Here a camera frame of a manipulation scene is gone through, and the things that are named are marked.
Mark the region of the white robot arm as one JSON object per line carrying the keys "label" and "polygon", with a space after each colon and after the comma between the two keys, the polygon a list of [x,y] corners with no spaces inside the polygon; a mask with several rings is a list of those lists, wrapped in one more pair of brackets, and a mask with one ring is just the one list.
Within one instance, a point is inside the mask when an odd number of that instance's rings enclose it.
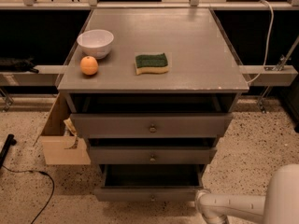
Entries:
{"label": "white robot arm", "polygon": [[265,196],[212,194],[201,189],[194,205],[206,224],[229,224],[228,217],[256,224],[299,224],[299,165],[279,168]]}

